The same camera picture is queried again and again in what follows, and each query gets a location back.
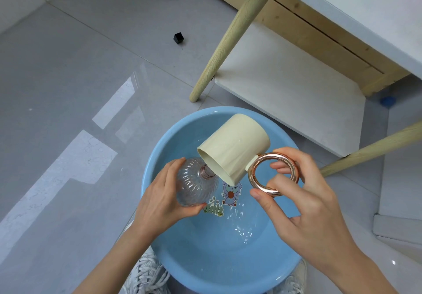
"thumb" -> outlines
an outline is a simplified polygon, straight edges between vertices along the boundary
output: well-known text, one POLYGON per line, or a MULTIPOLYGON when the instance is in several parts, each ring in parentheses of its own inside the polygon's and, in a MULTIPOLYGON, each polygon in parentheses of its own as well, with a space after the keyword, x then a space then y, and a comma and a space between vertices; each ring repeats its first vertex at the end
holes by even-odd
POLYGON ((188 206, 188 207, 180 206, 180 216, 181 218, 185 218, 185 217, 198 215, 205 206, 207 206, 206 203, 203 203, 197 206, 188 206))
POLYGON ((278 206, 273 197, 258 189, 251 189, 250 195, 256 199, 274 224, 277 233, 284 240, 285 236, 294 232, 295 226, 278 206))

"black cube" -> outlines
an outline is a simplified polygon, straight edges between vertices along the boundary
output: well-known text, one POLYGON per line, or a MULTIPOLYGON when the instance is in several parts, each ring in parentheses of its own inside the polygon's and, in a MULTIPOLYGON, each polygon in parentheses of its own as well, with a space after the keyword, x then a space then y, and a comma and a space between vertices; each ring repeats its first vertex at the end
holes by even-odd
POLYGON ((182 33, 177 33, 177 34, 174 34, 173 39, 177 44, 180 44, 184 40, 184 37, 182 33))

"blue object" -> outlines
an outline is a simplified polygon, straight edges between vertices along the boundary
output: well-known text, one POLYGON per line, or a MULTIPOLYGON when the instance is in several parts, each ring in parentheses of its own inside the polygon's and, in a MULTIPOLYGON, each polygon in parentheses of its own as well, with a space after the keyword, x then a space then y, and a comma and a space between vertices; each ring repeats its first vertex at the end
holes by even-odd
MULTIPOLYGON (((268 151, 283 146, 297 148, 277 124, 263 115, 239 107, 221 106, 197 111, 173 125, 155 146, 146 164, 141 196, 164 165, 175 158, 198 156, 196 148, 232 115, 256 120, 271 140, 268 151)), ((267 163, 256 170, 261 184, 276 172, 267 163)), ((222 200, 222 181, 215 192, 222 200)), ((237 206, 224 205, 224 216, 201 212, 185 218, 152 244, 160 262, 180 283, 203 294, 258 294, 281 283, 300 256, 284 243, 261 206, 250 196, 247 175, 237 206)), ((287 216, 298 216, 293 201, 276 197, 287 216)))
POLYGON ((379 103, 384 107, 390 108, 396 103, 396 99, 393 96, 386 96, 380 99, 379 103))

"white shelf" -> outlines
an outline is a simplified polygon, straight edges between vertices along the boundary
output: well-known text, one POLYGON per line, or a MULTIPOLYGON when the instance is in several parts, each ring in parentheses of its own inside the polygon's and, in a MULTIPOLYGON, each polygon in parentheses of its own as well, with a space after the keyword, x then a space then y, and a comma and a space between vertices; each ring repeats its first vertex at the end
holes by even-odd
POLYGON ((248 28, 215 83, 337 156, 359 149, 357 84, 261 24, 248 28))
POLYGON ((301 0, 422 78, 422 0, 301 0))

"shoe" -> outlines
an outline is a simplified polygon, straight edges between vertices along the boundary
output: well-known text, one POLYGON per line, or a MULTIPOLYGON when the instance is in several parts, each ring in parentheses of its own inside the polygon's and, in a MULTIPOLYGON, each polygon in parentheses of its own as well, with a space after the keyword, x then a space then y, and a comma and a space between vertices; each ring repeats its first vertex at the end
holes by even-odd
POLYGON ((296 268, 281 284, 267 291, 267 294, 304 294, 308 269, 306 262, 301 260, 296 268))
POLYGON ((166 284, 169 277, 150 246, 135 264, 122 288, 125 294, 171 294, 166 284))

